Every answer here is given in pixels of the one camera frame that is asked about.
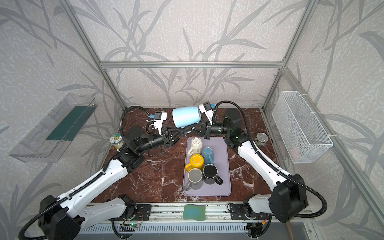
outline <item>light blue mug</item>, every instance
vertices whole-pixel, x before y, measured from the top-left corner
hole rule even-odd
[[[196,106],[175,108],[172,110],[172,118],[176,127],[183,128],[198,123],[201,120],[201,113]]]
[[[214,153],[212,148],[206,147],[203,149],[201,156],[204,158],[204,164],[213,164],[214,163]]]

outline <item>metal can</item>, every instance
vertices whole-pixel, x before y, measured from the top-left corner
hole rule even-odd
[[[266,135],[265,133],[259,132],[256,135],[256,145],[258,147],[264,147],[267,141],[268,141],[268,135]]]
[[[112,143],[112,145],[116,148],[116,149],[120,149],[122,147],[122,145],[124,144],[123,140],[122,140],[122,137],[121,137],[121,134],[120,133],[116,133],[115,135],[113,135],[109,141]]]

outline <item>aluminum frame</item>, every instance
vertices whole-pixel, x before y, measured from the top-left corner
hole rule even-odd
[[[115,85],[113,84],[113,82],[109,78],[108,74],[100,66],[99,57],[97,56],[96,51],[91,44],[91,41],[89,40],[87,34],[85,33],[83,26],[80,24],[80,21],[77,18],[77,15],[74,12],[74,9],[72,8],[71,4],[69,3],[69,0],[58,0],[58,1],[59,1],[59,4],[60,4],[63,12],[65,13],[65,15],[67,15],[70,23],[72,24],[72,26],[75,29],[78,36],[80,37],[80,40],[83,42],[89,55],[91,56],[93,63],[95,64],[96,68],[99,70],[100,75],[104,78],[104,81],[106,82],[109,89],[112,91],[113,96],[115,96],[115,98],[117,99],[120,106],[124,109],[125,108],[124,101],[122,100],[120,94],[118,93]]]
[[[313,103],[311,98],[306,95],[304,88],[297,81],[296,77],[288,68],[282,68],[282,74],[287,79],[291,87],[298,91],[300,94],[303,94],[304,100],[308,103],[312,111],[317,112],[317,117],[319,122],[324,127],[325,131],[330,135],[337,135],[337,133],[332,129],[324,116],[319,112],[319,109]],[[331,136],[333,141],[332,150],[339,159],[341,165],[344,167],[345,171],[348,173],[353,183],[359,189],[361,196],[367,202],[368,206],[371,208],[373,214],[376,216],[377,220],[380,222],[381,226],[384,228],[384,200],[380,196],[379,192],[372,185],[371,181],[358,166],[356,161],[353,159],[341,139],[337,136]]]
[[[104,71],[104,68],[279,68],[279,72],[271,86],[267,99],[264,102],[263,108],[266,108],[267,104],[269,103],[273,92],[276,90],[276,87],[280,83],[282,75],[287,78],[287,80],[295,90],[299,91],[301,94],[306,94],[305,90],[296,80],[295,76],[290,72],[288,68],[286,68],[286,66],[295,48],[297,47],[299,40],[301,39],[303,32],[305,31],[305,28],[308,25],[319,0],[308,1],[306,10],[304,11],[299,26],[297,27],[297,30],[287,49],[285,57],[282,61],[277,62],[100,62],[94,48],[91,45],[89,38],[87,37],[84,29],[79,23],[79,20],[69,1],[58,1],[61,7],[63,8],[65,14],[68,16],[70,22],[74,26],[77,34],[79,35],[86,49],[90,53],[93,62],[100,71],[108,87],[111,89],[113,95],[116,97],[119,104],[123,108],[125,107],[125,104],[122,101],[122,98],[117,92],[111,79]],[[314,111],[318,110],[308,96],[304,96],[304,98],[307,103],[313,108]],[[324,126],[325,130],[330,134],[334,134],[333,129],[327,123],[322,114],[319,114],[318,118],[321,124]],[[348,175],[353,180],[356,187],[359,188],[363,198],[365,199],[369,207],[372,209],[380,224],[384,227],[384,200],[381,198],[377,190],[373,187],[373,185],[371,184],[367,176],[363,173],[361,168],[356,164],[356,162],[354,161],[348,150],[345,148],[341,140],[338,137],[333,137],[333,142],[333,151],[340,160],[344,169],[347,171]]]
[[[102,68],[281,68],[283,62],[104,61]]]
[[[282,60],[282,62],[283,62],[282,67],[286,67],[288,62],[290,61],[290,59],[292,57],[292,54],[295,51],[297,45],[299,44],[299,41],[300,41],[301,37],[303,36],[305,28],[307,28],[308,23],[311,20],[312,15],[313,15],[313,13],[314,13],[318,3],[319,3],[319,0],[309,0],[308,1],[307,6],[305,8],[305,11],[303,13],[303,16],[301,17],[300,23],[299,23],[299,25],[298,25],[298,27],[297,27],[297,29],[295,31],[295,34],[293,35],[292,41],[289,44],[287,52],[285,53],[285,56],[284,56],[284,58]],[[271,100],[272,94],[274,93],[275,89],[279,85],[280,79],[281,79],[281,75],[282,75],[281,69],[279,69],[279,72],[276,75],[276,78],[275,78],[275,80],[274,80],[274,82],[272,84],[272,87],[271,87],[271,89],[268,92],[267,98],[266,98],[266,100],[264,102],[264,105],[263,105],[263,109],[266,108],[266,106],[268,105],[269,101]]]

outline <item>clear plastic container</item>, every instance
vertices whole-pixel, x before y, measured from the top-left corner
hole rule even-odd
[[[96,109],[93,101],[68,94],[9,155],[23,162],[57,162]]]

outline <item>leaf pattern wall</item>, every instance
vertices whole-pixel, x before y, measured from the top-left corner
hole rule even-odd
[[[40,201],[83,182],[100,168],[119,106],[56,1],[0,2],[0,235],[14,240]],[[57,163],[8,155],[68,93],[98,104]],[[42,235],[37,225],[28,230]]]
[[[384,197],[384,1],[319,5],[314,18],[289,68]]]
[[[303,177],[306,185],[311,186],[327,200],[326,213],[316,218],[322,236],[325,240],[384,239],[384,230],[332,149],[313,163],[292,163],[272,116],[279,93],[292,90],[293,88],[283,76],[265,112],[272,128],[271,133],[281,152],[280,158],[283,159],[284,168],[292,174],[298,173]],[[312,211],[321,208],[321,202],[314,195],[308,194],[307,197]]]
[[[290,62],[308,95],[382,196],[384,171],[384,1],[320,1]],[[280,89],[287,91],[286,80]],[[273,101],[267,107],[269,119]],[[292,165],[272,121],[288,169],[328,201],[316,218],[325,239],[384,239],[384,230],[332,150]],[[313,209],[320,203],[308,196]]]
[[[103,61],[281,61],[307,0],[71,4]]]
[[[273,68],[109,69],[127,105],[161,107],[198,106],[225,99],[244,107],[260,107],[276,73]]]

